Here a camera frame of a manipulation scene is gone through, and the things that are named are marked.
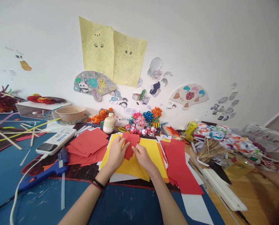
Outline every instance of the hand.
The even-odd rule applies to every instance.
[[[141,166],[144,167],[149,174],[157,170],[157,167],[152,162],[145,147],[137,144],[136,147],[132,146],[132,150],[134,151],[139,164],[141,164]]]
[[[110,147],[109,158],[106,165],[108,165],[113,172],[121,165],[123,162],[126,150],[130,145],[130,142],[126,143],[126,138],[122,138],[121,136],[116,137]]]

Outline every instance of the yellow paper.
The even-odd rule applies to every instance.
[[[79,17],[84,70],[94,70],[113,80],[113,29]]]
[[[109,150],[110,150],[110,146],[113,142],[113,140],[117,137],[117,136],[122,136],[120,134],[114,134],[112,136],[112,139],[110,140],[110,144],[107,148],[107,151],[104,155],[104,158],[101,162],[100,168],[102,169],[103,166],[105,166],[105,164],[108,161],[109,158]],[[130,158],[130,160],[126,160],[124,158],[122,164],[119,166],[119,168],[115,171],[115,173],[122,173],[122,174],[129,174],[135,177],[138,177],[140,179],[143,179],[145,181],[150,181],[150,176],[148,174],[148,172],[139,164],[135,154],[133,154],[133,156]]]
[[[137,88],[147,42],[114,31],[113,82]]]
[[[159,153],[157,141],[152,140],[152,139],[141,138],[139,144],[146,147],[149,157],[151,158],[152,162],[159,169],[159,172],[160,172],[162,178],[168,178],[167,171],[163,165],[163,162],[162,162],[162,159],[161,159],[161,156]]]

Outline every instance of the yellow glue bottle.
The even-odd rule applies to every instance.
[[[194,121],[191,121],[186,129],[186,131],[184,132],[183,136],[189,140],[192,141],[192,133],[197,129],[198,127],[198,119],[195,119]]]

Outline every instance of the blue glue gun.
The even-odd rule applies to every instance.
[[[46,171],[42,172],[41,174],[37,175],[36,177],[32,177],[30,179],[23,180],[19,186],[19,191],[25,191],[29,188],[34,187],[41,181],[45,180],[52,174],[55,174],[57,176],[60,176],[62,173],[65,173],[68,171],[68,153],[65,148],[63,148],[59,155],[57,161]]]

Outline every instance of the panda drawing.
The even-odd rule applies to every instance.
[[[89,93],[88,84],[86,84],[85,82],[79,81],[79,82],[78,82],[78,86],[79,86],[79,91],[80,91],[80,92]]]

